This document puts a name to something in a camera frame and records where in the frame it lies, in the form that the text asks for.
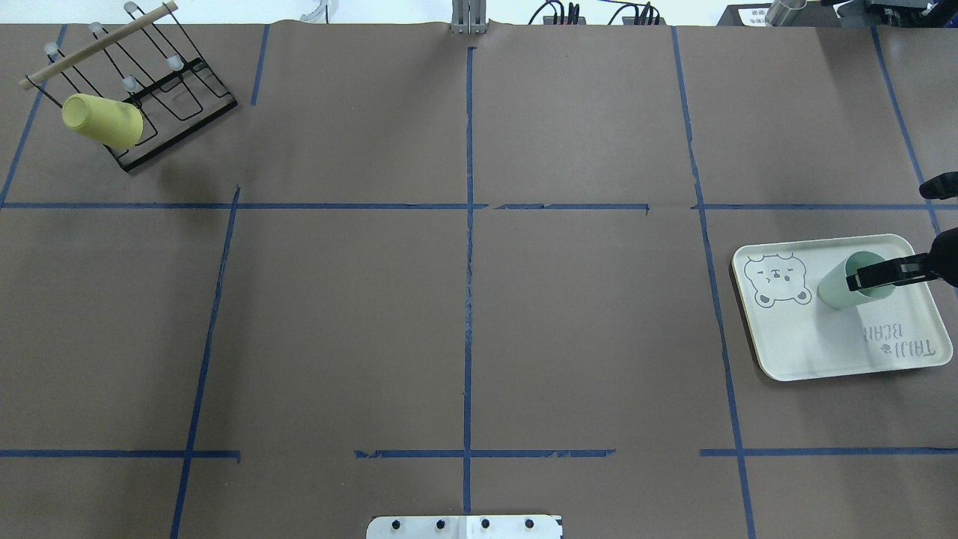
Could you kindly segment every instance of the paper tag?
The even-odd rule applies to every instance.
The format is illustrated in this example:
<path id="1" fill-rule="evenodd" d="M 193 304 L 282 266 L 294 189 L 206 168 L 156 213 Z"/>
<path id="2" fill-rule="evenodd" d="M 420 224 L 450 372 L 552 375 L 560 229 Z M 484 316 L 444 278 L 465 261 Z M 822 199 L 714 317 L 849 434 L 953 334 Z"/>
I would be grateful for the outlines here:
<path id="1" fill-rule="evenodd" d="M 764 26 L 768 8 L 745 8 L 739 10 L 739 18 L 745 26 Z"/>

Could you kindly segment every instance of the white background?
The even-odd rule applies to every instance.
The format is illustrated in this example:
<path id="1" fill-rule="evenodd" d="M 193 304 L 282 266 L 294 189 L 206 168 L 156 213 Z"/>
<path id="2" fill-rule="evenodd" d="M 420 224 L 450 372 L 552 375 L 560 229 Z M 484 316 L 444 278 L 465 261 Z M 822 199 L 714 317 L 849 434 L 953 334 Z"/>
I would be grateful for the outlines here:
<path id="1" fill-rule="evenodd" d="M 125 0 L 0 0 L 0 23 L 124 23 Z M 332 23 L 449 22 L 451 0 L 176 0 L 177 18 L 189 23 L 267 23 L 299 19 L 330 2 Z M 138 0 L 148 12 L 161 0 Z M 744 4 L 748 0 L 731 0 Z M 619 5 L 601 0 L 581 0 L 580 15 L 588 24 L 605 24 Z M 672 25 L 715 26 L 729 0 L 653 0 Z M 499 22 L 526 24 L 542 0 L 487 0 L 487 16 Z M 547 8 L 542 13 L 552 13 Z M 625 10 L 622 14 L 632 14 Z"/>

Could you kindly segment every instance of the blue tape line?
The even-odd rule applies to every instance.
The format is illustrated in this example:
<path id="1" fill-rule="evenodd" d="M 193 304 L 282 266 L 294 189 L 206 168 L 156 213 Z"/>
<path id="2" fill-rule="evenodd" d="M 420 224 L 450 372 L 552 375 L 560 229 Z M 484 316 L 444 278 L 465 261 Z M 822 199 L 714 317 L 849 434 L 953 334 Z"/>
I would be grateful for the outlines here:
<path id="1" fill-rule="evenodd" d="M 672 45 L 675 53 L 675 73 L 678 77 L 678 91 L 682 101 L 682 116 L 685 119 L 685 136 L 689 147 L 689 162 L 692 165 L 692 175 L 696 179 L 696 201 L 698 202 L 698 220 L 702 229 L 702 244 L 705 247 L 705 263 L 709 271 L 709 284 L 712 287 L 712 307 L 715 310 L 718 323 L 718 335 L 721 338 L 721 356 L 725 367 L 725 392 L 728 397 L 728 410 L 732 420 L 732 435 L 735 439 L 735 448 L 738 452 L 739 482 L 741 484 L 741 503 L 745 512 L 745 525 L 749 539 L 755 539 L 755 519 L 752 515 L 752 496 L 748 489 L 748 473 L 745 470 L 745 456 L 741 452 L 741 429 L 739 426 L 739 412 L 735 400 L 735 386 L 732 382 L 732 365 L 728 359 L 728 344 L 725 340 L 725 324 L 722 322 L 721 303 L 719 302 L 719 284 L 716 281 L 715 261 L 712 257 L 712 245 L 709 242 L 708 222 L 705 216 L 705 201 L 702 195 L 702 183 L 698 174 L 696 153 L 692 148 L 692 117 L 689 114 L 689 98 L 685 89 L 685 75 L 682 72 L 682 55 L 678 45 L 678 31 L 672 27 Z"/>
<path id="2" fill-rule="evenodd" d="M 186 501 L 186 487 L 190 479 L 190 466 L 196 443 L 196 428 L 199 426 L 199 412 L 203 406 L 203 390 L 206 387 L 206 375 L 210 370 L 210 356 L 213 353 L 213 332 L 217 326 L 219 315 L 219 300 L 223 294 L 223 276 L 226 273 L 226 260 L 230 255 L 230 244 L 233 242 L 233 226 L 237 220 L 237 209 L 240 201 L 240 188 L 237 187 L 233 195 L 233 208 L 230 210 L 230 221 L 226 225 L 226 239 L 223 240 L 223 254 L 219 259 L 219 274 L 217 275 L 217 291 L 213 296 L 213 309 L 210 312 L 210 324 L 206 330 L 206 344 L 203 347 L 203 362 L 199 368 L 199 382 L 196 384 L 196 397 L 193 402 L 193 417 L 190 419 L 190 432 L 187 435 L 186 454 L 183 457 L 183 470 L 180 473 L 179 491 L 176 495 L 176 509 L 173 512 L 173 523 L 170 538 L 179 536 L 180 519 L 183 516 L 183 503 Z"/>
<path id="3" fill-rule="evenodd" d="M 875 44 L 875 54 L 878 55 L 878 67 L 881 69 L 881 77 L 885 79 L 885 87 L 888 89 L 888 97 L 891 99 L 892 108 L 895 110 L 895 119 L 898 120 L 901 137 L 904 139 L 904 146 L 908 149 L 908 158 L 911 159 L 911 167 L 915 170 L 915 178 L 918 183 L 924 182 L 922 167 L 918 164 L 918 157 L 915 155 L 915 148 L 911 144 L 911 136 L 908 135 L 908 127 L 904 124 L 904 117 L 901 116 L 901 109 L 898 104 L 898 97 L 895 95 L 895 87 L 892 86 L 892 79 L 888 76 L 888 67 L 885 65 L 885 55 L 881 52 L 881 40 L 878 37 L 878 28 L 872 27 L 872 42 Z M 935 229 L 935 234 L 941 234 L 942 228 L 938 225 L 938 216 L 935 215 L 935 209 L 931 200 L 925 201 L 925 207 L 928 210 L 928 217 L 931 219 L 931 226 Z"/>
<path id="4" fill-rule="evenodd" d="M 954 211 L 958 205 L 943 205 L 941 209 Z M 692 209 L 715 210 L 854 210 L 854 211 L 925 211 L 925 204 L 696 204 Z"/>
<path id="5" fill-rule="evenodd" d="M 474 211 L 472 160 L 472 57 L 466 51 L 466 346 L 463 379 L 463 513 L 472 512 L 472 224 Z"/>
<path id="6" fill-rule="evenodd" d="M 483 209 L 488 204 L 472 204 Z M 8 202 L 10 209 L 64 210 L 229 210 L 233 204 L 222 202 Z M 245 202 L 240 210 L 465 210 L 468 204 L 405 204 L 395 202 Z"/>
<path id="7" fill-rule="evenodd" d="M 183 458 L 185 451 L 117 449 L 0 449 L 0 458 Z M 197 451 L 193 458 L 229 458 L 240 461 L 239 451 Z"/>
<path id="8" fill-rule="evenodd" d="M 497 210 L 644 210 L 648 204 L 502 204 Z"/>
<path id="9" fill-rule="evenodd" d="M 262 65 L 266 63 L 266 45 L 269 43 L 269 25 L 262 25 L 262 43 L 260 44 L 260 63 L 256 66 L 256 79 L 253 81 L 253 97 L 250 98 L 250 106 L 256 106 L 256 100 L 260 97 L 260 79 L 262 78 Z"/>
<path id="10" fill-rule="evenodd" d="M 63 37 L 66 35 L 66 25 L 60 27 L 60 33 L 57 36 L 57 47 L 63 43 Z M 47 83 L 42 82 L 40 88 L 46 88 Z M 7 202 L 7 195 L 10 193 L 10 186 L 13 184 L 13 176 L 16 174 L 16 168 L 20 165 L 20 156 L 23 155 L 23 148 L 27 145 L 27 135 L 30 134 L 30 128 L 34 125 L 36 112 L 40 109 L 40 100 L 43 99 L 43 93 L 36 92 L 34 105 L 30 108 L 30 114 L 27 116 L 27 123 L 20 133 L 20 142 L 16 145 L 16 152 L 13 154 L 13 161 L 10 162 L 10 168 L 7 170 L 7 179 L 3 183 L 3 189 L 0 189 L 0 210 L 4 208 Z"/>
<path id="11" fill-rule="evenodd" d="M 356 458 L 462 458 L 465 451 L 457 449 L 386 449 L 366 453 L 353 451 Z M 473 449 L 473 458 L 604 458 L 615 453 L 614 449 Z"/>
<path id="12" fill-rule="evenodd" d="M 796 447 L 743 449 L 746 457 L 852 457 L 892 455 L 958 455 L 953 447 Z M 702 457 L 735 457 L 734 449 L 703 449 Z"/>

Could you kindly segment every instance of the yellow cup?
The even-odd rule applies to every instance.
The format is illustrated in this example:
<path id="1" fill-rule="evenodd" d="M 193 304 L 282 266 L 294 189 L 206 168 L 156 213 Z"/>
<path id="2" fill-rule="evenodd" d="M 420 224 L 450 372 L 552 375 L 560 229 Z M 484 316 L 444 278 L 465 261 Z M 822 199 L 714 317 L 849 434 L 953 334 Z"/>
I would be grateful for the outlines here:
<path id="1" fill-rule="evenodd" d="M 111 148 L 126 150 L 143 134 L 143 114 L 129 103 L 74 94 L 63 103 L 63 125 Z"/>

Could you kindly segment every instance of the white plate with holes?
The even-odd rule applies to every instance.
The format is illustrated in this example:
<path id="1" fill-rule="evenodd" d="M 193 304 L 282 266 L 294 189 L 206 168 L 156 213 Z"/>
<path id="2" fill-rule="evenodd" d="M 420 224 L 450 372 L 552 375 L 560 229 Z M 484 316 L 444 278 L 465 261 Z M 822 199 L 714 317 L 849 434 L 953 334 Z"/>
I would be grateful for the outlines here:
<path id="1" fill-rule="evenodd" d="M 952 346 L 925 283 L 836 310 L 818 282 L 854 252 L 886 260 L 915 254 L 901 236 L 879 234 L 744 246 L 732 269 L 759 366 L 790 382 L 948 363 Z"/>
<path id="2" fill-rule="evenodd" d="M 562 517 L 486 515 L 377 517 L 366 539 L 561 539 Z"/>

